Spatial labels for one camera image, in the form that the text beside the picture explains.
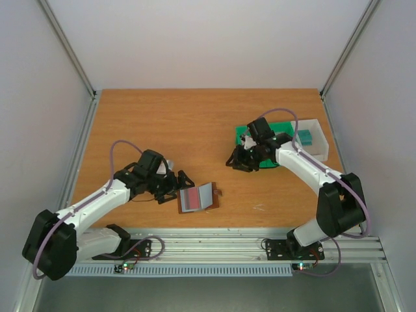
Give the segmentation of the brown leather card holder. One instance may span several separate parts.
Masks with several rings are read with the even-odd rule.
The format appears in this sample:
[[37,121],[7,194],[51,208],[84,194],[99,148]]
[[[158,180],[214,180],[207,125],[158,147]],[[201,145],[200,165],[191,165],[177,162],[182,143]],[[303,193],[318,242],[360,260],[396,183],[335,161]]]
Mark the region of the brown leather card holder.
[[187,214],[219,208],[222,191],[215,182],[210,182],[180,190],[177,196],[178,213]]

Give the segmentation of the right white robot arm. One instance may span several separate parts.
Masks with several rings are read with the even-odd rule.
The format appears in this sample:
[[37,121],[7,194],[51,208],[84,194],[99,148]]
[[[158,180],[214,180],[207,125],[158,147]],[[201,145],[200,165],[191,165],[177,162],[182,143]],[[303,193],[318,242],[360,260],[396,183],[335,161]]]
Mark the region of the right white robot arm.
[[304,256],[310,247],[334,238],[367,220],[363,189],[355,174],[342,174],[324,166],[304,151],[293,136],[275,133],[264,117],[248,124],[249,135],[242,135],[226,166],[243,172],[260,169],[272,161],[299,177],[317,195],[316,216],[288,232],[286,249],[291,258]]

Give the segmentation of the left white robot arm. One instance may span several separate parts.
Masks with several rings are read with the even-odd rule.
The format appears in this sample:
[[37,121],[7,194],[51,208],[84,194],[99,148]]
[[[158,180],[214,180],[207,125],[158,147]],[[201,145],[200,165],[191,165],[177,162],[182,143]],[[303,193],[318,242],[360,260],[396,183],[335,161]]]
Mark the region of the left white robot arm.
[[147,149],[136,162],[110,172],[110,179],[83,200],[55,213],[44,210],[32,224],[22,256],[32,264],[36,280],[59,280],[78,261],[105,257],[123,259],[134,249],[131,236],[115,224],[97,233],[87,229],[113,209],[138,195],[149,193],[163,204],[177,198],[177,192],[194,187],[194,182],[160,153]]

